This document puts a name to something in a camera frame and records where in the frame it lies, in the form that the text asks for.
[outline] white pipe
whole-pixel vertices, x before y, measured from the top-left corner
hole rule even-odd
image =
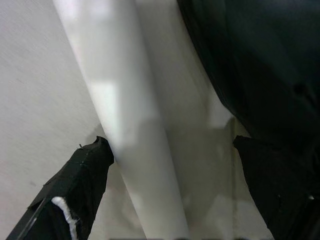
[[[134,0],[53,0],[148,239],[188,238]]]

